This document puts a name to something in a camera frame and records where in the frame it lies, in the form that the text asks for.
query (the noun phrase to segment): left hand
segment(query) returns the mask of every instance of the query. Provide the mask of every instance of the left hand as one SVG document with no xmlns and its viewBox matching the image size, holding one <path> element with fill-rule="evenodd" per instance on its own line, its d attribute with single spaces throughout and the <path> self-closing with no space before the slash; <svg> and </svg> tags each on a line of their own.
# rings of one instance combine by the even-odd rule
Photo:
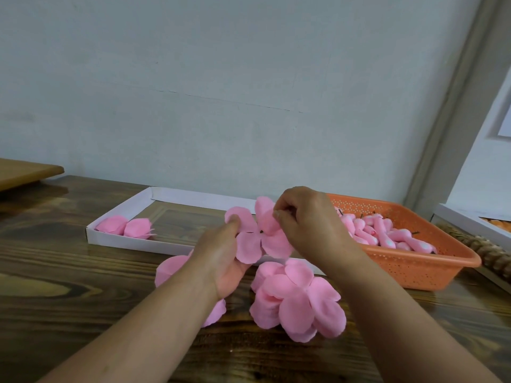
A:
<svg viewBox="0 0 511 383">
<path fill-rule="evenodd" d="M 223 226 L 204 232 L 188 261 L 190 265 L 208 272 L 215 284 L 219 300 L 234 292 L 250 267 L 236 259 L 236 235 L 239 227 L 240 219 L 233 215 Z"/>
</svg>

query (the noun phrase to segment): hand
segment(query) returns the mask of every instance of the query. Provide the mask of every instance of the hand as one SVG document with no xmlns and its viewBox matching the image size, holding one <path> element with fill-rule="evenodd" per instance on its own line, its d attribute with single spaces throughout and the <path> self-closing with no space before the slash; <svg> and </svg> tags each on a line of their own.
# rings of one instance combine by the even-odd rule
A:
<svg viewBox="0 0 511 383">
<path fill-rule="evenodd" d="M 273 216 L 295 250 L 324 272 L 349 256 L 364 255 L 325 193 L 308 187 L 286 189 Z"/>
<path fill-rule="evenodd" d="M 206 270 L 215 284 L 219 300 L 234 292 L 250 267 L 236 259 L 239 227 L 240 218 L 233 215 L 223 226 L 204 232 L 188 261 L 190 265 Z"/>
</svg>

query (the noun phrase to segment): forearm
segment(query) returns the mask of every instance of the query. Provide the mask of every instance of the forearm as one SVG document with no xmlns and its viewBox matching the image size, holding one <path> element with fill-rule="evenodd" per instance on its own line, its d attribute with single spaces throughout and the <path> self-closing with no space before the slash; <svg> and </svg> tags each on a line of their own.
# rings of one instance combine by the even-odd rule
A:
<svg viewBox="0 0 511 383">
<path fill-rule="evenodd" d="M 353 253 L 342 254 L 346 258 Z M 333 264 L 328 275 L 341 288 L 385 381 L 499 381 L 392 277 L 365 254 L 359 254 Z"/>
<path fill-rule="evenodd" d="M 190 261 L 93 342 L 40 382 L 164 382 L 217 302 Z"/>
</svg>

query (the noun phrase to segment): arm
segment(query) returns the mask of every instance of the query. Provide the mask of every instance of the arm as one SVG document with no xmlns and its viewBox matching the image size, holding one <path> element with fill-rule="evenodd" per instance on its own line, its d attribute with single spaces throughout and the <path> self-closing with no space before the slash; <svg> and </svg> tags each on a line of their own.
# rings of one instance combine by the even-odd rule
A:
<svg viewBox="0 0 511 383">
<path fill-rule="evenodd" d="M 324 193 L 288 189 L 274 215 L 293 247 L 340 287 L 385 381 L 500 381 L 362 251 Z"/>
<path fill-rule="evenodd" d="M 238 227 L 233 217 L 204 233 L 176 274 L 39 382 L 167 381 L 215 303 L 236 289 L 247 269 L 234 259 Z"/>
</svg>

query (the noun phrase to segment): orange plastic basket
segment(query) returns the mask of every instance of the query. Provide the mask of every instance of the orange plastic basket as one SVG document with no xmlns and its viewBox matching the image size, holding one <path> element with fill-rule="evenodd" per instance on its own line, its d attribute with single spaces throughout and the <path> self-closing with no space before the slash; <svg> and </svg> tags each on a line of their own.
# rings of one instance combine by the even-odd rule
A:
<svg viewBox="0 0 511 383">
<path fill-rule="evenodd" d="M 358 217 L 361 214 L 380 213 L 385 218 L 391 218 L 396 228 L 419 231 L 414 238 L 437 248 L 438 254 L 435 255 L 361 244 L 367 255 L 404 288 L 440 290 L 463 267 L 476 268 L 481 265 L 481 258 L 474 251 L 402 205 L 331 193 L 328 196 L 344 213 L 354 213 Z"/>
</svg>

